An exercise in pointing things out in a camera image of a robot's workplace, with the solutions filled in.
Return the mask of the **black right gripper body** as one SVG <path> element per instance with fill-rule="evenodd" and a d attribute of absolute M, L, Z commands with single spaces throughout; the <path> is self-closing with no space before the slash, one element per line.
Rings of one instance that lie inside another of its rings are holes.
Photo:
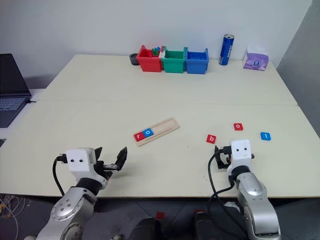
<path fill-rule="evenodd" d="M 220 148 L 221 154 L 217 156 L 217 160 L 222 160 L 227 166 L 231 164 L 232 149 L 231 146 L 224 146 Z"/>

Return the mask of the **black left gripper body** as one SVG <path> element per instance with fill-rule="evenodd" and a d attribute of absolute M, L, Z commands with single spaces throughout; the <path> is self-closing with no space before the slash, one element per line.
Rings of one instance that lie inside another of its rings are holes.
<path fill-rule="evenodd" d="M 95 172 L 98 175 L 104 177 L 107 182 L 111 178 L 113 171 L 118 170 L 117 164 L 104 164 L 104 162 L 102 160 L 98 160 L 93 167 L 94 167 Z"/>

